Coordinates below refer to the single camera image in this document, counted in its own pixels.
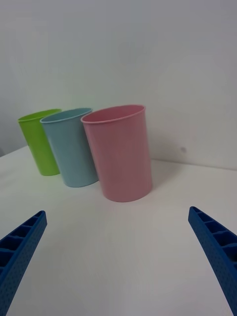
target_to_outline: pink cup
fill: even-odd
[[[123,105],[81,118],[103,194],[112,201],[134,201],[152,189],[145,109]]]

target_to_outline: table surface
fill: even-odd
[[[0,238],[39,210],[48,226],[8,316],[230,316],[188,223],[197,206],[237,232],[237,172],[153,161],[152,192],[129,203],[99,182],[41,176],[28,147],[0,158]]]

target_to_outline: cup rim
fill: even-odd
[[[71,115],[68,118],[57,118],[59,115],[63,115],[65,113],[69,113],[69,112],[75,112],[75,111],[78,111],[78,110],[80,110],[80,111],[84,110],[84,112],[83,113],[79,113],[79,114]],[[66,120],[69,120],[69,119],[75,119],[75,118],[78,118],[78,117],[82,117],[84,115],[89,114],[91,111],[92,111],[91,108],[76,108],[76,109],[65,110],[65,111],[61,111],[61,112],[54,113],[54,114],[48,115],[46,117],[43,117],[40,120],[40,122],[42,124],[58,123],[58,122],[66,121]]]
[[[138,110],[137,112],[133,113],[133,114],[129,114],[129,115],[126,115],[126,116],[122,116],[120,118],[112,118],[112,119],[106,119],[106,120],[98,120],[98,121],[85,121],[84,119],[86,117],[88,117],[89,115],[94,115],[95,113],[98,113],[98,112],[101,112],[101,111],[106,111],[108,109],[112,109],[112,108],[121,108],[121,107],[130,107],[130,106],[137,106],[140,108],[140,110]],[[97,110],[97,111],[94,111],[92,113],[89,113],[89,114],[86,114],[84,115],[80,120],[83,124],[102,124],[102,123],[110,123],[110,122],[114,122],[114,121],[117,121],[117,120],[121,120],[121,119],[128,119],[128,118],[131,118],[133,116],[136,116],[138,114],[141,114],[142,112],[144,112],[146,109],[145,105],[142,105],[142,104],[126,104],[126,105],[117,105],[117,106],[114,106],[114,107],[109,107],[109,108],[105,108],[105,109],[101,109],[101,110]]]
[[[42,119],[46,116],[53,115],[53,114],[56,114],[56,113],[61,112],[61,111],[62,111],[61,109],[49,109],[49,110],[34,112],[34,113],[27,114],[27,115],[24,115],[23,117],[19,118],[18,122],[21,123],[21,122],[29,122],[31,120]]]

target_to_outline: plastic cup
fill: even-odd
[[[61,109],[41,111],[26,115],[18,120],[39,172],[43,176],[58,174],[59,169],[40,123],[40,119],[60,111]]]
[[[93,158],[81,117],[92,109],[74,109],[42,118],[40,122],[48,137],[64,183],[84,187],[98,181]]]
[[[103,194],[117,202],[152,189],[145,107],[123,105],[85,115],[83,122]]]

